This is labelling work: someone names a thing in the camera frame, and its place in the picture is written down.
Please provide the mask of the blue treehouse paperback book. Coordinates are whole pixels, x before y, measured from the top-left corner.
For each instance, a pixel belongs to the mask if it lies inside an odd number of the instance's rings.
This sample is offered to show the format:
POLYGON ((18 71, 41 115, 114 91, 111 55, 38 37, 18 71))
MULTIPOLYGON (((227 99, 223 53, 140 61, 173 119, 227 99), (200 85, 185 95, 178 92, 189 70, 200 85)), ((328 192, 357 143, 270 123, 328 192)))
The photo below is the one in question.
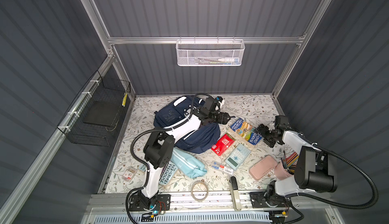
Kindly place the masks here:
POLYGON ((253 146, 256 146, 263 139, 259 133, 255 133, 256 128, 242 118, 237 118, 228 129, 253 146))

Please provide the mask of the navy blue student backpack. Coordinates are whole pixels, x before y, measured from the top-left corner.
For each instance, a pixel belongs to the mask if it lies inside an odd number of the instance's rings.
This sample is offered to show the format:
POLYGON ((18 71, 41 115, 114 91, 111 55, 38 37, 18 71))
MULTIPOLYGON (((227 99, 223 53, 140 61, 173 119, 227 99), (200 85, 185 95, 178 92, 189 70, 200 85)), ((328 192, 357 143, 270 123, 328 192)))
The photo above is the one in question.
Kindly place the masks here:
POLYGON ((202 154, 219 140, 221 130, 218 123, 210 123, 209 113, 220 110, 214 97, 205 100, 197 96, 180 96, 163 108, 155 111, 154 127, 166 129, 164 136, 174 138, 175 147, 182 151, 202 154))

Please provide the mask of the purple treehouse paperback book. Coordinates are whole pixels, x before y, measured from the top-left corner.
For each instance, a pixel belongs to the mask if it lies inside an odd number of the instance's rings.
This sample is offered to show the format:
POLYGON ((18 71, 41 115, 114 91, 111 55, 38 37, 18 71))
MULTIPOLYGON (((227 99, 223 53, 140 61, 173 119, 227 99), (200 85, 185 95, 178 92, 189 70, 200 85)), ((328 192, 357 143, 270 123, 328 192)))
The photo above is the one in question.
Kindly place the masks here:
POLYGON ((176 174, 178 170, 178 167, 172 162, 169 161, 169 163, 163 168, 160 179, 159 179, 159 185, 160 186, 166 186, 169 184, 169 182, 172 180, 174 175, 176 174))

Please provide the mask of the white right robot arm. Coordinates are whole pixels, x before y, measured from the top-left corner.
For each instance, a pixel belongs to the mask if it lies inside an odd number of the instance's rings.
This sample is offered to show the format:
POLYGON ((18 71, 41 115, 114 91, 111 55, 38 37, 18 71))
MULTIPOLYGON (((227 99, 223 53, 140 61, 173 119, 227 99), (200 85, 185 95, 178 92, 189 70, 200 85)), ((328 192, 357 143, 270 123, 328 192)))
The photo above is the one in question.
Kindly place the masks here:
POLYGON ((254 131, 269 147, 276 144, 291 147, 299 156, 294 174, 284 180, 274 180, 267 187, 264 199, 276 207, 293 194, 333 193, 337 189, 336 159, 313 146, 304 134, 289 124, 286 116, 275 117, 275 128, 260 124, 254 131))

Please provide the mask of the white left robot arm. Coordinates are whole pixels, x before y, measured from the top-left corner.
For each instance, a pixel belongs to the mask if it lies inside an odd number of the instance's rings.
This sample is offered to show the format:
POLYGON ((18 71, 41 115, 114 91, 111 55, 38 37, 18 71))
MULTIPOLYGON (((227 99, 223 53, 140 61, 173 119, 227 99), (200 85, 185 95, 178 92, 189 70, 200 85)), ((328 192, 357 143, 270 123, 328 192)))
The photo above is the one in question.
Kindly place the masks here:
POLYGON ((154 128, 137 135, 130 146, 131 156, 146 167, 143 186, 131 190, 145 209, 154 209, 159 201, 159 181, 163 169, 175 158, 184 161, 181 152, 201 154, 216 144, 219 125, 231 116, 223 113, 224 99, 207 93, 180 96, 155 112, 154 128))

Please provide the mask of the red card box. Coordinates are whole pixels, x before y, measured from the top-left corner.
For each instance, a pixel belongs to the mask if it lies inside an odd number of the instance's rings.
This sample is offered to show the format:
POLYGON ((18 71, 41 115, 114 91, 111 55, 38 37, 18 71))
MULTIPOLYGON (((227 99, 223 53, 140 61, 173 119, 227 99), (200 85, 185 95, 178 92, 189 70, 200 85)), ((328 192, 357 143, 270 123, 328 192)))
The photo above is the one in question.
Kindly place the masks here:
POLYGON ((215 145, 212 146, 211 150, 218 156, 222 156, 224 152, 226 152, 230 146, 236 140, 228 133, 225 133, 215 145))

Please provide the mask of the pink pencil case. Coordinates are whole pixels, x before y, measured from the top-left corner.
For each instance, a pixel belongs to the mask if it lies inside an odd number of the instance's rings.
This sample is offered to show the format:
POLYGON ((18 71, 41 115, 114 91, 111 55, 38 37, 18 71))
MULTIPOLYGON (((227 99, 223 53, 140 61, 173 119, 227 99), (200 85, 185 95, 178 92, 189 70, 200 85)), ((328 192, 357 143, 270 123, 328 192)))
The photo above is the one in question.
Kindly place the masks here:
POLYGON ((249 174, 256 180, 261 180, 278 164, 278 161, 271 155, 266 155, 258 163, 249 169, 249 174))

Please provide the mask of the coloured pencils bundle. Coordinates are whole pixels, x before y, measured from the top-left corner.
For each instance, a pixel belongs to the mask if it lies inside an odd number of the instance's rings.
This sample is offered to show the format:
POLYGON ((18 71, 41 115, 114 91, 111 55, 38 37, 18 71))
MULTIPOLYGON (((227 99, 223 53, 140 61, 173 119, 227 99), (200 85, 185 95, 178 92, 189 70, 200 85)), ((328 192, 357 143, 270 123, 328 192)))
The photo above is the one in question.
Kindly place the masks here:
POLYGON ((298 158, 299 155, 296 152, 293 152, 288 157, 284 155, 284 158, 281 159, 281 165, 288 173, 294 174, 297 167, 298 158))

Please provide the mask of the light green calculator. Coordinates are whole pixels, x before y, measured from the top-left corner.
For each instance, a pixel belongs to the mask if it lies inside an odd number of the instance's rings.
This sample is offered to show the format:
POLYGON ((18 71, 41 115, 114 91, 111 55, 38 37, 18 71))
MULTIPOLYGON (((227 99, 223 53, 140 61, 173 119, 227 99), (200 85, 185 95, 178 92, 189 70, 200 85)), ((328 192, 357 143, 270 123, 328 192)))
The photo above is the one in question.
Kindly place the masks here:
POLYGON ((250 155, 250 153, 251 150, 249 148, 243 144, 239 144, 226 158, 225 163, 233 170, 237 170, 250 155))

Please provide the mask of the light blue pencil pouch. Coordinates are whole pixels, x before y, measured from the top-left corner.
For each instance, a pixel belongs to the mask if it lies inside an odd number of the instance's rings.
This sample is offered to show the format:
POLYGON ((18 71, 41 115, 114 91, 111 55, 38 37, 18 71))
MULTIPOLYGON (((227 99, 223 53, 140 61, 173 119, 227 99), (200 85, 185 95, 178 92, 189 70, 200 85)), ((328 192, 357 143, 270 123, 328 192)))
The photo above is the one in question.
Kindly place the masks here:
POLYGON ((171 162, 187 177, 195 179, 207 174, 205 164, 178 148, 172 152, 171 162))

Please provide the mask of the beige stapler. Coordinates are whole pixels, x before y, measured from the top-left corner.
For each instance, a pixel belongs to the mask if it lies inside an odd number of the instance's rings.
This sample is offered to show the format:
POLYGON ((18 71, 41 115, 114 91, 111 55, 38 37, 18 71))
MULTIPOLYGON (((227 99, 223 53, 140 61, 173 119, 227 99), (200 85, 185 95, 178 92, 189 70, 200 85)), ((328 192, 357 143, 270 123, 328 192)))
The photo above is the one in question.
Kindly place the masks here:
POLYGON ((239 194, 239 188, 238 188, 238 182, 235 176, 231 176, 229 180, 229 187, 232 197, 232 202, 234 206, 235 211, 241 211, 242 205, 240 200, 240 194, 239 194))

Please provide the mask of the clear tape roll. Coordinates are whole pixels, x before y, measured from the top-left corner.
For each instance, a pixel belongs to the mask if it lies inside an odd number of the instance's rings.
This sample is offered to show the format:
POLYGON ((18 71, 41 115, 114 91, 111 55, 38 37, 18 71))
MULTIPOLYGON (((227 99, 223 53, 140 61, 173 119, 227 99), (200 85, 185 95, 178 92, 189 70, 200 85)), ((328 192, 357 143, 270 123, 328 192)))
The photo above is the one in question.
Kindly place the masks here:
POLYGON ((195 181, 190 189, 191 197, 197 202, 203 202, 209 195, 209 187, 204 181, 195 181))

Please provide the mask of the small clear eraser box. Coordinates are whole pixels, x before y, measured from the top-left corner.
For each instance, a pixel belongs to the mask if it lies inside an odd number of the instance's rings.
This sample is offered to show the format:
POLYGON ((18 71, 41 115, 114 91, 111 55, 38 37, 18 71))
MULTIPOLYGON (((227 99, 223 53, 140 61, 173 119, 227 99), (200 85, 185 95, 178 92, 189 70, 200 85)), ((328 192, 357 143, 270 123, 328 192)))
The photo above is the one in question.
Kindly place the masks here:
POLYGON ((137 176, 138 169, 134 167, 127 168, 123 175, 122 179, 124 180, 124 183, 131 184, 134 181, 134 178, 137 176))

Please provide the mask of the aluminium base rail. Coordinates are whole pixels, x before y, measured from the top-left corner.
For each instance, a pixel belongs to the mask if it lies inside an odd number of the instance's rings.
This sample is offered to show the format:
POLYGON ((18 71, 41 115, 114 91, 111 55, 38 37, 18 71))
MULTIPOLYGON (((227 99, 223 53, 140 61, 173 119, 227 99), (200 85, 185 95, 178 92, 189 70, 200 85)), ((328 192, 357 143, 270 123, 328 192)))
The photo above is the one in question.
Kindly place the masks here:
MULTIPOLYGON (((233 211, 234 204, 230 191, 210 191, 204 201, 193 198, 203 198, 206 192, 171 192, 170 212, 195 211, 233 211)), ((86 208, 90 213, 124 213, 126 194, 95 194, 92 195, 86 208)), ((327 209, 328 204, 305 198, 293 197, 292 204, 298 209, 327 209)))

